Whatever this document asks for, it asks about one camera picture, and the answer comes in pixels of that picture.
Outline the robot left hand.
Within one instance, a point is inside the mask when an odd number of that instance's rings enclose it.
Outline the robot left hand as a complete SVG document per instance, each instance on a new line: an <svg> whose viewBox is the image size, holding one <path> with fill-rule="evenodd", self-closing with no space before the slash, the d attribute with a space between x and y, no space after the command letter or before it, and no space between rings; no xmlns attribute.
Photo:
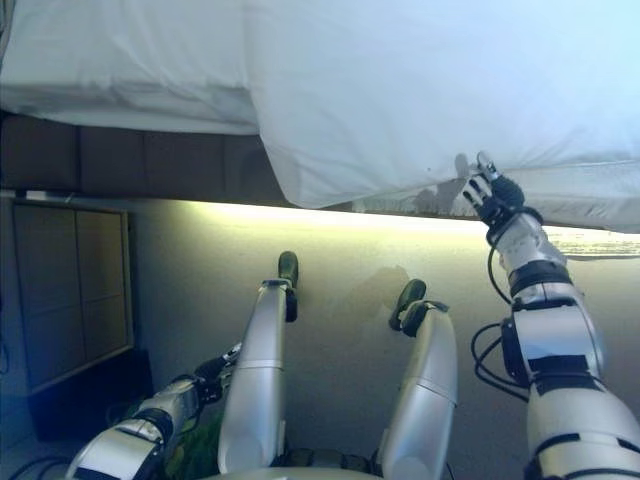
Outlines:
<svg viewBox="0 0 640 480"><path fill-rule="evenodd" d="M202 404L219 401L230 386L231 376L238 361L242 343L233 345L222 355L199 365L194 375L197 379L199 400Z"/></svg>

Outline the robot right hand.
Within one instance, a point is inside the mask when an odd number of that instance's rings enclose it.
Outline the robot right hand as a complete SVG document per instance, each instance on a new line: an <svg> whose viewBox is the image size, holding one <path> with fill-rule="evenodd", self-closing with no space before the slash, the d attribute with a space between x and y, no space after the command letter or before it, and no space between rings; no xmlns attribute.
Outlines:
<svg viewBox="0 0 640 480"><path fill-rule="evenodd" d="M524 208L520 186L501 173L485 152L476 155L476 164L462 195L490 230L502 228Z"/></svg>

